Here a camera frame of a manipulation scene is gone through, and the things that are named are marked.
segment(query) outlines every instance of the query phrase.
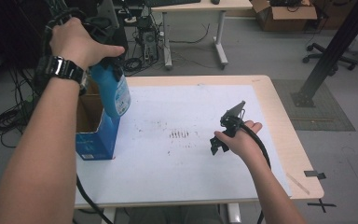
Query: bottle label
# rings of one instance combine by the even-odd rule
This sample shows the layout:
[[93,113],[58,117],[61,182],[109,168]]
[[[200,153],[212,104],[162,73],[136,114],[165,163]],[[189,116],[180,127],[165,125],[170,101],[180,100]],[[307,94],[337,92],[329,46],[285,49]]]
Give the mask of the bottle label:
[[115,95],[115,106],[119,116],[122,116],[130,107],[131,97],[127,80],[124,76],[121,77],[117,84]]

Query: floor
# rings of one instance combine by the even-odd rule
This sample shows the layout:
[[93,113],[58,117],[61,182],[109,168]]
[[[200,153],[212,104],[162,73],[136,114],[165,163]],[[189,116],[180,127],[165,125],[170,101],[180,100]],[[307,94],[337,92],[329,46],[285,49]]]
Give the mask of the floor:
[[[309,42],[327,46],[334,31],[319,34],[262,32],[252,19],[227,19],[223,35],[223,46],[229,65],[224,70],[217,65],[212,38],[216,26],[211,25],[205,39],[198,44],[172,44],[173,70],[167,71],[158,63],[134,76],[202,76],[202,75],[268,75],[273,79],[305,80],[316,61],[302,63],[307,55]],[[205,28],[171,28],[170,38],[175,40],[197,40],[204,36]],[[347,52],[358,59],[358,44]],[[324,173],[326,179],[322,202],[324,207],[308,205],[318,200],[296,202],[309,223],[358,223],[358,66],[349,71],[344,64],[337,73],[328,77],[325,84],[353,124],[355,132],[307,132],[297,131],[313,168]],[[0,69],[0,114],[12,107],[14,86],[5,69]],[[8,133],[4,141],[15,145],[18,133]],[[0,142],[0,177],[13,149],[3,147]],[[241,203],[242,223],[256,223],[259,205]],[[95,215],[76,211],[77,223],[101,223]],[[117,223],[127,223],[123,209],[117,210]]]

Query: office chair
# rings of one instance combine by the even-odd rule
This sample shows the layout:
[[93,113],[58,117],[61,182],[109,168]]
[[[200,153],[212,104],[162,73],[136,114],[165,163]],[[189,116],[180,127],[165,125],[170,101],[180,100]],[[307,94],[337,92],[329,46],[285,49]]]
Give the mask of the office chair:
[[[315,53],[315,54],[309,54],[306,57],[303,58],[303,63],[308,63],[310,61],[310,59],[319,59],[322,57],[323,53],[325,52],[325,48],[316,44],[316,43],[312,43],[311,45],[307,46],[307,51],[313,51],[313,49],[317,49],[319,50],[321,53]],[[354,59],[350,59],[344,56],[341,56],[339,58],[339,61],[344,62],[344,63],[349,63],[350,65],[348,66],[348,70],[353,70],[356,67],[356,64],[358,64],[357,61],[355,61]],[[329,76],[332,76],[336,73],[336,71],[338,70],[338,65],[335,64],[333,69],[331,70]]]

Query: blue cardboard box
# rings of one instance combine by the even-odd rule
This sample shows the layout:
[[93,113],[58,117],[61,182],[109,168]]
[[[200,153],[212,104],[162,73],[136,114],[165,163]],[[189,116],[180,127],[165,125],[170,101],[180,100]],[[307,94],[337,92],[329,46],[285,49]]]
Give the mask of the blue cardboard box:
[[100,95],[79,98],[76,123],[76,152],[83,161],[112,160],[120,119],[103,110]]

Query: person's left hand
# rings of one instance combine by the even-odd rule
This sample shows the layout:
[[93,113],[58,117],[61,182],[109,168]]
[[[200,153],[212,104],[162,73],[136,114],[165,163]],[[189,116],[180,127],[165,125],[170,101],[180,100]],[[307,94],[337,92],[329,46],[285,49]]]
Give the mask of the person's left hand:
[[74,62],[83,70],[104,57],[117,57],[124,52],[123,47],[103,45],[94,41],[78,18],[71,18],[64,25],[55,26],[52,33],[52,54]]

